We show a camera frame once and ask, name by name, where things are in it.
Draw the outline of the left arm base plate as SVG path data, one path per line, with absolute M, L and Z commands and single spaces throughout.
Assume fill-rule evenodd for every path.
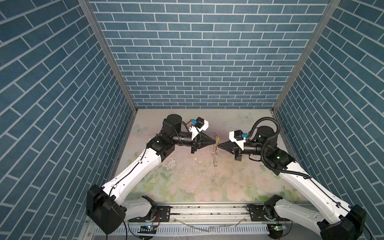
M 150 210 L 147 216 L 130 219 L 134 223 L 169 222 L 171 215 L 170 206 L 157 206 L 156 210 Z

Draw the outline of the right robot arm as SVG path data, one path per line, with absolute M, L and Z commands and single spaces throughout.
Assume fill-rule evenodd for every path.
M 316 208 L 304 207 L 273 195 L 264 203 L 265 217 L 270 221 L 289 219 L 317 233 L 323 240 L 357 240 L 366 230 L 367 212 L 350 205 L 310 176 L 287 152 L 277 146 L 280 126 L 254 127 L 249 133 L 229 133 L 229 141 L 219 148 L 232 153 L 236 160 L 243 155 L 260 156 L 260 162 L 275 175 L 291 184 Z

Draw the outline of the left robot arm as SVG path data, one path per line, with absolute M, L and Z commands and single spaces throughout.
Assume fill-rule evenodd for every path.
M 163 120 L 160 132 L 146 144 L 143 152 L 119 175 L 101 187 L 93 185 L 87 192 L 86 214 L 106 234 L 113 233 L 125 220 L 155 218 L 157 203 L 148 196 L 125 203 L 131 190 L 153 168 L 162 163 L 176 146 L 190 147 L 194 153 L 198 149 L 214 145 L 215 139 L 204 132 L 209 122 L 201 117 L 191 120 L 185 132 L 186 123 L 177 114 Z

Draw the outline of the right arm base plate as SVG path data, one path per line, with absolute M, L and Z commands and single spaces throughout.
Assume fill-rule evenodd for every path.
M 252 222 L 290 221 L 288 219 L 280 218 L 275 210 L 271 207 L 266 207 L 265 205 L 247 204 L 246 210 L 249 212 Z

